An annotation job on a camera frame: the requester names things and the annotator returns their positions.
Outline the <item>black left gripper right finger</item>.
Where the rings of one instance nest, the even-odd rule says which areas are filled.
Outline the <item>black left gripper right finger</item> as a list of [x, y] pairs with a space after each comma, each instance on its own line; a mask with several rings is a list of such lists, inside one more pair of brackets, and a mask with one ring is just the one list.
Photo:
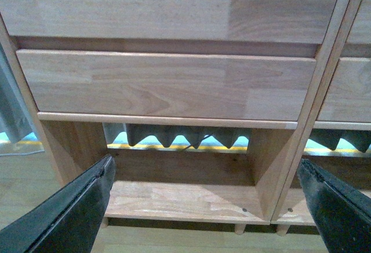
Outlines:
[[308, 159], [297, 176], [328, 251], [370, 252], [370, 198]]

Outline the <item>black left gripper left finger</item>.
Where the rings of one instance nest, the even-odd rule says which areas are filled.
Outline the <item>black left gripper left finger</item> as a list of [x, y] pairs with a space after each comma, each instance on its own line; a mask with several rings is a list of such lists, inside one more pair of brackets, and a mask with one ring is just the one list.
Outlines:
[[91, 252], [115, 177], [111, 155], [1, 230], [1, 252]]

